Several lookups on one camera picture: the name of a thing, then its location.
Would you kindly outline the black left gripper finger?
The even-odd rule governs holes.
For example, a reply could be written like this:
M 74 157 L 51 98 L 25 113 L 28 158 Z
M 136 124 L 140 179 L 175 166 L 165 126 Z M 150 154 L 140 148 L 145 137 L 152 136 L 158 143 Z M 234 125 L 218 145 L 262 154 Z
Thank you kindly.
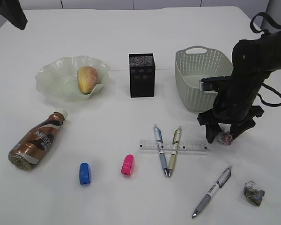
M 0 15 L 20 30 L 24 30 L 28 22 L 19 0 L 0 0 Z

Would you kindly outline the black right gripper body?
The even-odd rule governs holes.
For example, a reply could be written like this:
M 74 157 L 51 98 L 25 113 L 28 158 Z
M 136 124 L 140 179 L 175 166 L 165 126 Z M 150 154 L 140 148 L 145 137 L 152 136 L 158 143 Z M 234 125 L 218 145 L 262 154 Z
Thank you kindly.
M 233 69 L 227 88 L 217 92 L 212 109 L 198 115 L 200 125 L 207 123 L 239 124 L 247 120 L 252 113 L 261 116 L 262 109 L 252 104 L 270 71 L 255 70 L 244 72 Z

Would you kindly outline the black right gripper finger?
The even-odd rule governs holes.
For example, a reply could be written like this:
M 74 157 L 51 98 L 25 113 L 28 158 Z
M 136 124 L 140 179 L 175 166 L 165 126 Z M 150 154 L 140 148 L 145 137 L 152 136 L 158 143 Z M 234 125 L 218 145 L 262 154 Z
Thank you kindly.
M 206 139 L 208 143 L 212 143 L 214 139 L 222 132 L 218 123 L 207 123 L 206 127 Z
M 230 135 L 232 136 L 233 140 L 239 137 L 244 131 L 251 129 L 255 126 L 255 121 L 253 119 L 247 120 L 243 123 L 233 124 L 230 127 Z

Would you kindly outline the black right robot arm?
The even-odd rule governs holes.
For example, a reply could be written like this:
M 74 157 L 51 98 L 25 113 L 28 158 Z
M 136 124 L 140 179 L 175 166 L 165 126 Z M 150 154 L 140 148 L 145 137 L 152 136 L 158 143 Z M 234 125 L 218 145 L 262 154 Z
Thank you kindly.
M 199 113 L 197 120 L 206 127 L 206 139 L 212 143 L 222 132 L 220 124 L 229 124 L 231 140 L 255 126 L 254 117 L 264 113 L 259 105 L 253 105 L 261 87 L 272 91 L 281 98 L 281 93 L 264 83 L 270 74 L 281 70 L 281 25 L 265 12 L 258 13 L 268 23 L 278 29 L 271 33 L 267 29 L 257 30 L 254 22 L 250 29 L 260 33 L 255 40 L 240 40 L 232 51 L 233 70 L 230 76 L 203 78 L 201 91 L 214 90 L 218 94 L 212 109 Z

